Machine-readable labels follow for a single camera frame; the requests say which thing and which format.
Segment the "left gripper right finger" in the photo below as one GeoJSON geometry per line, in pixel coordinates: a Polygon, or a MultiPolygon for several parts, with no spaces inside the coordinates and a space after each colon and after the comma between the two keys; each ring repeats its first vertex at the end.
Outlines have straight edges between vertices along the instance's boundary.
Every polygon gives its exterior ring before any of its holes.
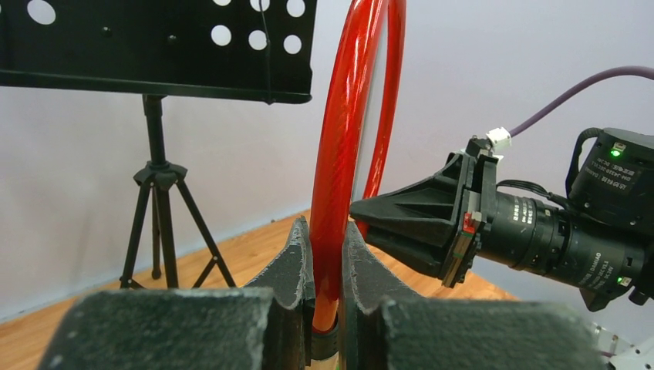
{"type": "Polygon", "coordinates": [[[418,294],[366,246],[342,246],[342,369],[603,369],[586,321],[559,304],[418,294]]]}

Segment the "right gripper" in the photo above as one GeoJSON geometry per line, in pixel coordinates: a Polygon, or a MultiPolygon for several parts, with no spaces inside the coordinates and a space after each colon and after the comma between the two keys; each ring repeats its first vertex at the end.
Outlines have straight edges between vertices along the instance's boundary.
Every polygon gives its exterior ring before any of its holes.
{"type": "Polygon", "coordinates": [[[479,247],[486,221],[481,201],[484,165],[493,159],[493,149],[489,137],[473,136],[465,150],[450,154],[435,174],[357,200],[349,216],[367,226],[367,244],[454,288],[465,281],[479,247]]]}

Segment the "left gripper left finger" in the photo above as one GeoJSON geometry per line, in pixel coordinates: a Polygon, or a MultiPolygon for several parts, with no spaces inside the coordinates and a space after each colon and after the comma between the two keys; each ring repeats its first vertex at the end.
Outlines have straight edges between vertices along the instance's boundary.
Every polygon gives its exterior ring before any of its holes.
{"type": "Polygon", "coordinates": [[[304,369],[315,297],[308,223],[241,288],[118,289],[78,299],[40,369],[304,369]]]}

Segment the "thick red cable lock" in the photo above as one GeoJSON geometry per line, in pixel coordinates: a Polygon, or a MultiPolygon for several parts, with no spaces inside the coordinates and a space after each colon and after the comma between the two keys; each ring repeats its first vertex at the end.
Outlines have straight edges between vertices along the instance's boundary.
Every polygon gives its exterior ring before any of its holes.
{"type": "Polygon", "coordinates": [[[365,198],[379,192],[386,165],[403,64],[406,8],[405,1],[353,1],[342,28],[325,103],[308,226],[315,282],[314,361],[330,359],[338,351],[342,249],[376,53],[387,27],[382,106],[365,198]]]}

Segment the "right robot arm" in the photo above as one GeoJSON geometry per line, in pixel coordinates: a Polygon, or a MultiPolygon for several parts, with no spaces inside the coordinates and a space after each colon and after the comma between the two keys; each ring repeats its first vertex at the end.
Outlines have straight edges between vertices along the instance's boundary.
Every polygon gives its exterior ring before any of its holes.
{"type": "MultiPolygon", "coordinates": [[[[564,196],[498,180],[500,143],[473,138],[434,175],[354,202],[361,240],[451,288],[474,258],[577,288],[585,307],[653,297],[653,138],[623,129],[580,133],[564,196]]],[[[401,284],[365,298],[372,281],[353,253],[346,270],[343,369],[651,369],[638,345],[555,304],[436,301],[401,284]]]]}

